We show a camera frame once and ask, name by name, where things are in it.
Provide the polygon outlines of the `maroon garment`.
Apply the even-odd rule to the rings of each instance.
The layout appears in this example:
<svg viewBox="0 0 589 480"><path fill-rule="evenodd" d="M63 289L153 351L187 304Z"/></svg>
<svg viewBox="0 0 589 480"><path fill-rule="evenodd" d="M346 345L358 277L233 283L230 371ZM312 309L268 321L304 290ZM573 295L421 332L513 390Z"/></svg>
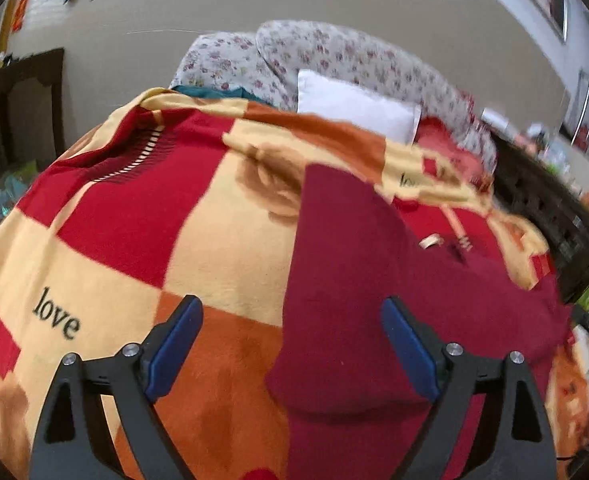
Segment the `maroon garment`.
<svg viewBox="0 0 589 480"><path fill-rule="evenodd" d="M416 209L345 171L306 169L284 304L284 343L266 383L288 412L291 479L387 479L430 406L381 322L395 296L444 341L478 356L522 352L546 388L569 327L556 280L516 285L495 250L436 247Z"/></svg>

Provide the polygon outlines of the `dark carved wooden cabinet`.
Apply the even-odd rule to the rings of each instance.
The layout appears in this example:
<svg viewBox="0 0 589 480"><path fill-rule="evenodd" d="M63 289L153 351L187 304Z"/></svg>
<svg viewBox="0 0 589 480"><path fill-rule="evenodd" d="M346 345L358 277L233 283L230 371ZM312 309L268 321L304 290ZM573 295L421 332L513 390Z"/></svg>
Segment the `dark carved wooden cabinet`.
<svg viewBox="0 0 589 480"><path fill-rule="evenodd" d="M514 214L541 231L555 264L561 298L579 300L589 287L589 211L530 154L497 133L494 193Z"/></svg>

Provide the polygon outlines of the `orange red patterned blanket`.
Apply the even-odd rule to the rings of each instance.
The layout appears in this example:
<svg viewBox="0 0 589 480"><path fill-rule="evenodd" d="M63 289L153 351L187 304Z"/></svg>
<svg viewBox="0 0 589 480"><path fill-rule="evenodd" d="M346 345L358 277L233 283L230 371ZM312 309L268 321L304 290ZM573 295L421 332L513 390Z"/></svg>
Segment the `orange red patterned blanket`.
<svg viewBox="0 0 589 480"><path fill-rule="evenodd" d="M422 248L452 238L495 250L523 289L556 280L535 226L439 153L246 99L148 90L47 168L0 225L0 459L16 478L29 474L61 358L111 356L195 295L204 322L159 402L162 422L200 479L291 479L288 412L266 378L284 343L311 165L416 209ZM539 390L557 453L570 457L589 434L589 392L569 328Z"/></svg>

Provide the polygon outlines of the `red pillow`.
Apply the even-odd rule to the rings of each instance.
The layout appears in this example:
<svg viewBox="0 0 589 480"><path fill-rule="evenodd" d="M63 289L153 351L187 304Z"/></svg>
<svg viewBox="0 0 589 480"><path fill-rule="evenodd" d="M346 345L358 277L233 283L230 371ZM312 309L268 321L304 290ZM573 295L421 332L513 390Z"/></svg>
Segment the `red pillow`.
<svg viewBox="0 0 589 480"><path fill-rule="evenodd" d="M437 117L422 118L419 122L415 143L447 158L459 174L479 190L488 188L493 183L481 159L471 152L459 148L451 138L451 133Z"/></svg>

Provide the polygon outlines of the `dark wooden side table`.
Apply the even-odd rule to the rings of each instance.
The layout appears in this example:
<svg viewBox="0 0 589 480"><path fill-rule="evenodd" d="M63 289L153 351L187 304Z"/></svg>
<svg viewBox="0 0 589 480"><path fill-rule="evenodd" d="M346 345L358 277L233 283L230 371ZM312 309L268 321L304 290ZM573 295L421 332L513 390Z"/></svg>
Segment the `dark wooden side table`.
<svg viewBox="0 0 589 480"><path fill-rule="evenodd" d="M62 47L0 68L0 178L28 162L45 169L66 147Z"/></svg>

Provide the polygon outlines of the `white pillow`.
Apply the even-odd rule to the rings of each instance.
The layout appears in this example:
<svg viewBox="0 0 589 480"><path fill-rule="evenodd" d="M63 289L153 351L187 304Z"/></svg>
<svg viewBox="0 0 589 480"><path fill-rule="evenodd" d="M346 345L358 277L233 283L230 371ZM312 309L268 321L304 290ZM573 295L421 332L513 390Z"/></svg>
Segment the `white pillow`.
<svg viewBox="0 0 589 480"><path fill-rule="evenodd" d="M297 111L349 122L401 144L415 141L422 114L419 104L381 96L312 70L297 74Z"/></svg>

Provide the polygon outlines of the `teal cloth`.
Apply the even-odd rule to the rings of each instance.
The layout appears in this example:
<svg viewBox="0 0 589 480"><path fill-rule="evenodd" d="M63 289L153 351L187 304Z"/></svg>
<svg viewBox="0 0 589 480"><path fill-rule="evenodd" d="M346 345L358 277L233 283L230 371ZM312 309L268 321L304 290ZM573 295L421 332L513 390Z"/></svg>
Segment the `teal cloth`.
<svg viewBox="0 0 589 480"><path fill-rule="evenodd" d="M177 84L177 86L173 87L172 90L183 93L185 96L190 96L191 98L197 99L246 99L256 103L270 105L270 103L267 101L262 100L244 88L220 90L208 87L196 87L186 86L186 84Z"/></svg>

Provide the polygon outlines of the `floral quilt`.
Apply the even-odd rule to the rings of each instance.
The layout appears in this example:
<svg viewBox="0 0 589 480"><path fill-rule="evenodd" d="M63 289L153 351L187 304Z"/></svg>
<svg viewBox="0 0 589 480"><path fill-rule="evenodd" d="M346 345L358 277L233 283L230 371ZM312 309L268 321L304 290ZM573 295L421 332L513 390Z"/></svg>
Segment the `floral quilt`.
<svg viewBox="0 0 589 480"><path fill-rule="evenodd" d="M469 94L416 55L349 27L277 20L255 32L201 35L170 86L242 88L281 110L294 110L300 70L419 104L424 116L441 119L459 148L479 157L486 171L495 170L496 146L475 118Z"/></svg>

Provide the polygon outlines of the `red wall decoration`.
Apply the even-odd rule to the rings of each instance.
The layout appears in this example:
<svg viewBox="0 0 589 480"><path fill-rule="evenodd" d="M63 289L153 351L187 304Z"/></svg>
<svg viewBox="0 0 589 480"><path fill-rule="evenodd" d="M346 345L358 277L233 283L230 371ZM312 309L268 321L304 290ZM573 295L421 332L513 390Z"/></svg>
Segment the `red wall decoration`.
<svg viewBox="0 0 589 480"><path fill-rule="evenodd" d="M26 9L28 8L29 0L19 0L16 8L14 9L14 16L11 21L11 32L14 34L22 29Z"/></svg>

